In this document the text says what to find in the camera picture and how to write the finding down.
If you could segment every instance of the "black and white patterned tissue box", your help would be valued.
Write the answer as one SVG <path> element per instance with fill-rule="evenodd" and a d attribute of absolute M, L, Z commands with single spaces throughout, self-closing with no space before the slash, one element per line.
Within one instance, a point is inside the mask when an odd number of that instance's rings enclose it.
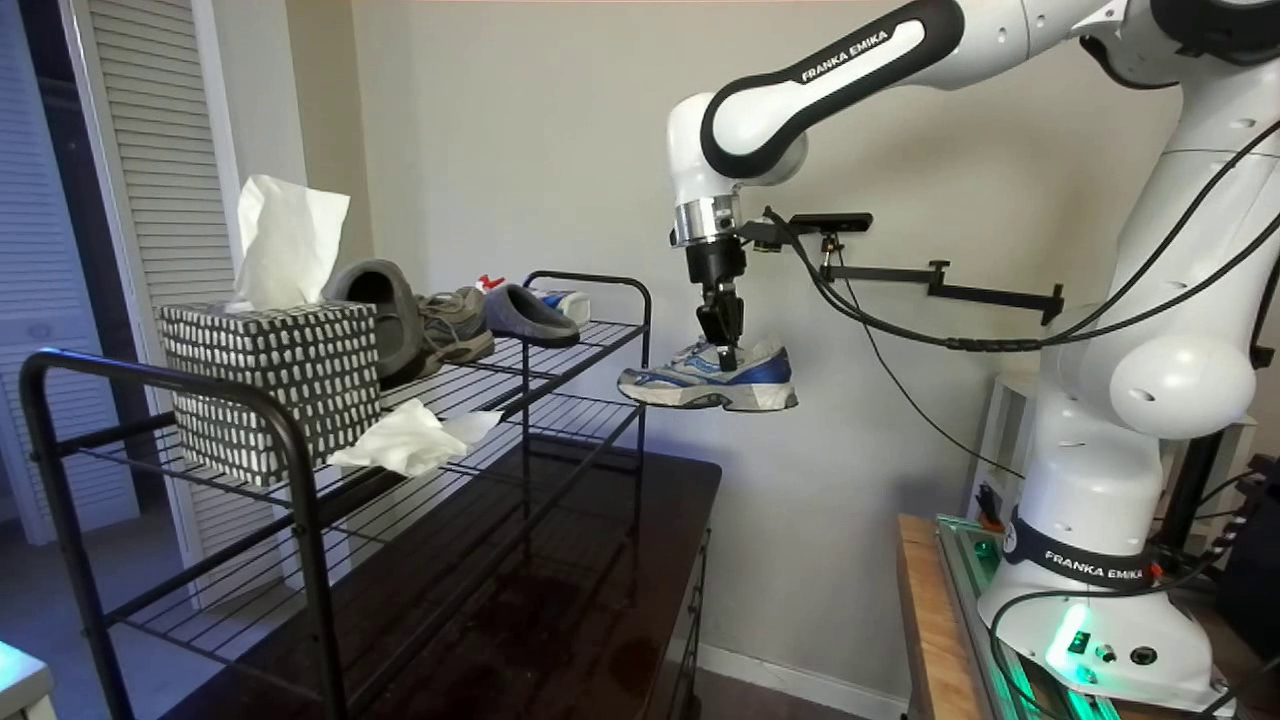
<path fill-rule="evenodd" d="M 307 439 L 310 464 L 347 447 L 380 411 L 377 310 L 316 305 L 283 312 L 159 310 L 170 369 L 257 386 L 277 398 Z M 266 420 L 233 399 L 177 391 L 178 451 L 224 479 L 283 486 Z"/>

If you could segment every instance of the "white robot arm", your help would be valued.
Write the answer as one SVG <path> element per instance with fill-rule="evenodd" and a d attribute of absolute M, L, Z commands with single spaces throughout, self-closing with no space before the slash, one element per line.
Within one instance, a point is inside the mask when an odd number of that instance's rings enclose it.
<path fill-rule="evenodd" d="M 705 336 L 737 364 L 737 187 L 786 181 L 804 134 L 878 90 L 976 85 L 1061 42 L 1127 90 L 1181 85 L 1184 116 L 1119 235 L 1115 299 L 1045 358 L 1016 532 L 980 615 L 1075 692 L 1201 713 L 1219 697 L 1210 654 L 1150 592 L 1144 546 L 1159 439 L 1229 427 L 1257 390 L 1246 340 L 1280 226 L 1280 0 L 911 0 L 670 107 L 670 243 L 705 288 Z"/>

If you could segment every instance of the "black metal shelf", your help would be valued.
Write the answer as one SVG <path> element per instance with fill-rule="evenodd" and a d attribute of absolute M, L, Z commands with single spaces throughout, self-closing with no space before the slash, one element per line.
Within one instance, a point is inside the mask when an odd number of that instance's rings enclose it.
<path fill-rule="evenodd" d="M 499 411 L 499 425 L 463 462 L 429 479 L 403 479 L 380 470 L 333 472 L 307 462 L 296 420 L 246 386 L 204 381 L 170 369 L 115 364 L 90 358 L 36 351 L 24 369 L 24 409 L 36 462 L 53 496 L 63 560 L 88 646 L 104 681 L 112 715 L 131 715 L 112 630 L 166 640 L 204 662 L 227 665 L 293 699 L 321 703 L 327 715 L 358 715 L 377 699 L 403 699 L 394 677 L 422 654 L 466 654 L 475 611 L 499 604 L 513 588 L 549 577 L 574 577 L 591 588 L 563 604 L 549 636 L 570 634 L 588 615 L 607 615 L 599 592 L 617 579 L 619 558 L 639 529 L 645 409 L 570 398 L 574 378 L 603 358 L 634 345 L 648 364 L 648 292 L 634 280 L 535 272 L 535 280 L 632 286 L 639 326 L 582 326 L 570 347 L 535 347 L 499 340 L 490 358 L 466 369 L 440 369 L 429 381 L 382 391 L 382 409 L 422 399 L 435 415 Z M 253 409 L 266 420 L 283 472 L 242 486 L 184 462 L 170 411 L 57 435 L 44 386 L 49 374 L 84 374 L 153 391 L 197 391 Z M 153 435 L 154 458 L 134 462 L 123 439 Z M 579 514 L 570 492 L 595 464 L 617 464 L 627 447 L 624 488 L 632 506 L 617 514 Z M 68 458 L 128 464 L 200 492 L 233 496 L 227 509 L 261 506 L 261 525 L 186 569 L 128 592 L 104 595 L 68 492 Z M 555 525 L 607 525 L 607 546 L 574 550 Z"/>

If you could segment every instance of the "shoe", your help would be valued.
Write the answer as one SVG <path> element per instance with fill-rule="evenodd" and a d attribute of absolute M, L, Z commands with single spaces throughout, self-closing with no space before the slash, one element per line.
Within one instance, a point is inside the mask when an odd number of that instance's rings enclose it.
<path fill-rule="evenodd" d="M 390 259 L 358 259 L 344 267 L 322 296 L 377 305 L 377 378 L 382 390 L 419 378 L 422 329 L 417 322 L 417 296 Z"/>
<path fill-rule="evenodd" d="M 422 378 L 435 378 L 440 364 L 475 364 L 490 351 L 485 292 L 475 288 L 419 296 L 417 318 L 422 329 Z"/>
<path fill-rule="evenodd" d="M 653 409 L 776 411 L 798 405 L 791 359 L 779 345 L 738 347 L 737 374 L 721 374 L 721 351 L 712 345 L 691 345 L 662 369 L 627 369 L 617 390 Z"/>
<path fill-rule="evenodd" d="M 485 322 L 497 336 L 520 336 L 526 345 L 563 347 L 563 345 L 579 340 L 574 326 L 563 312 L 540 305 L 520 286 L 504 286 L 504 288 L 487 292 Z"/>

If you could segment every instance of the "white tissue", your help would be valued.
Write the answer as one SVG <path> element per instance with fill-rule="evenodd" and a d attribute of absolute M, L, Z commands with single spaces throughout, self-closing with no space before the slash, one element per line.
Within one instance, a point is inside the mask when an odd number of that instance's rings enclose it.
<path fill-rule="evenodd" d="M 321 305 L 352 197 L 316 192 L 277 176 L 241 187 L 241 252 L 227 312 Z"/>
<path fill-rule="evenodd" d="M 327 464 L 429 477 L 447 462 L 466 458 L 466 447 L 478 445 L 497 420 L 499 411 L 466 411 L 440 425 L 429 405 L 408 399 L 377 420 L 352 447 L 333 451 Z"/>

